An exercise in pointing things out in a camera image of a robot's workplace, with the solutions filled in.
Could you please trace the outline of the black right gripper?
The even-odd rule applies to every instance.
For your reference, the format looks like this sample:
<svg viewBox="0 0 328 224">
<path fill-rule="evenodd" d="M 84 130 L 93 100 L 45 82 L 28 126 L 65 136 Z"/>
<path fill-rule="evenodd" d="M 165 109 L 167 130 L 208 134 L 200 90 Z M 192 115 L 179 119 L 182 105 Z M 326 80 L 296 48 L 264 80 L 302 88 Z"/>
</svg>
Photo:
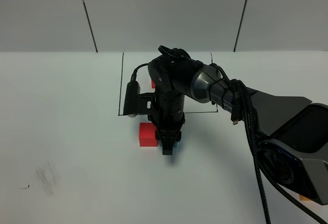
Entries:
<svg viewBox="0 0 328 224">
<path fill-rule="evenodd" d="M 185 95 L 176 90 L 165 92 L 155 88 L 152 113 L 148 118 L 156 127 L 155 138 L 162 146 L 163 155 L 176 155 L 181 149 L 184 101 Z M 177 148 L 173 147 L 173 142 L 179 142 Z"/>
</svg>

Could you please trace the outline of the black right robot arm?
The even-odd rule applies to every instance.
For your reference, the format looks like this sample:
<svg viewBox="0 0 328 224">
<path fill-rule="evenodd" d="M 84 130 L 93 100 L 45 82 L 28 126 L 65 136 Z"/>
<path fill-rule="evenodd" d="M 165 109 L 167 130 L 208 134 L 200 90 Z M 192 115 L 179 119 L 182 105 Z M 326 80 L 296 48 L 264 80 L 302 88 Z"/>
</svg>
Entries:
<svg viewBox="0 0 328 224">
<path fill-rule="evenodd" d="M 327 204 L 327 106 L 300 96 L 274 96 L 229 79 L 216 64 L 161 46 L 148 65 L 156 88 L 212 102 L 234 123 L 252 126 L 253 156 L 268 180 L 320 205 Z"/>
</svg>

